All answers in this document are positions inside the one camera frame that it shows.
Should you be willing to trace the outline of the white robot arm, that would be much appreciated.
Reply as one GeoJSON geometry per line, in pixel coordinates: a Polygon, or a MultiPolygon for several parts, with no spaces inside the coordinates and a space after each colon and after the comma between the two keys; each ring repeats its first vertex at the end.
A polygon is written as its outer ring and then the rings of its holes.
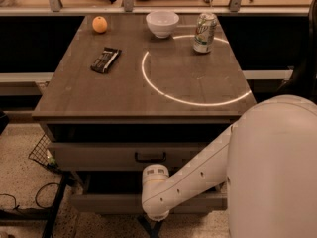
{"type": "Polygon", "coordinates": [[[317,105],[280,95],[249,109],[176,174],[143,171],[154,221],[220,183],[230,238],[317,238],[317,105]]]}

